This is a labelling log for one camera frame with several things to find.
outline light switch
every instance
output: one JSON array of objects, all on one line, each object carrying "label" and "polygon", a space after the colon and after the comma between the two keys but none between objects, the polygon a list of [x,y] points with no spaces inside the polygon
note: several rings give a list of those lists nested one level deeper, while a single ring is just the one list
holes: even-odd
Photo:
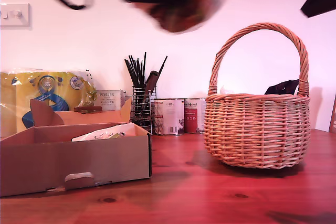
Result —
[{"label": "light switch", "polygon": [[1,27],[29,27],[29,4],[0,4]]}]

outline small box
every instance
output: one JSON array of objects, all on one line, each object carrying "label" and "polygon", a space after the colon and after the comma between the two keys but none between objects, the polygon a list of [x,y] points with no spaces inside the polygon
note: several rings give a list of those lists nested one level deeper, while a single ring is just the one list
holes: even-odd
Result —
[{"label": "small box", "polygon": [[125,104],[123,90],[97,90],[95,106],[102,106],[103,110],[120,110]]},{"label": "small box", "polygon": [[134,126],[136,136],[72,142],[72,138],[130,118],[131,100],[120,111],[81,114],[54,112],[30,101],[34,126],[0,142],[0,196],[92,187],[151,177],[151,136]]}]

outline red wooden table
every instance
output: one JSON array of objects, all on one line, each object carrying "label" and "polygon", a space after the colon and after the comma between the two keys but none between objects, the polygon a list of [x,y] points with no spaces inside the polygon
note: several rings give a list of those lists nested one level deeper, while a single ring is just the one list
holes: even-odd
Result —
[{"label": "red wooden table", "polygon": [[202,135],[154,136],[151,179],[2,198],[7,223],[336,223],[336,134],[312,131],[282,170],[222,165]]}]

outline can label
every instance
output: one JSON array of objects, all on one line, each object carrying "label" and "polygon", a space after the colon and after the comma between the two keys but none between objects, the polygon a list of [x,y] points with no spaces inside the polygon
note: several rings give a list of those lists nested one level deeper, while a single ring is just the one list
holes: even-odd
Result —
[{"label": "can label", "polygon": [[184,122],[185,132],[203,133],[205,121],[205,99],[185,99]]},{"label": "can label", "polygon": [[154,129],[159,135],[180,135],[184,132],[184,100],[154,101]]}]

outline woven basket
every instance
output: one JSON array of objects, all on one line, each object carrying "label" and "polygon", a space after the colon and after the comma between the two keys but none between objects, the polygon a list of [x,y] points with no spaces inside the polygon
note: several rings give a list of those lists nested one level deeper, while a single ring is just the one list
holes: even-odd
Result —
[{"label": "woven basket", "polygon": [[[298,95],[217,94],[221,61],[242,36],[261,29],[282,33],[299,51]],[[308,54],[301,39],[282,25],[258,23],[238,31],[217,53],[206,98],[205,147],[231,166],[281,169],[302,161],[310,139]]]}]

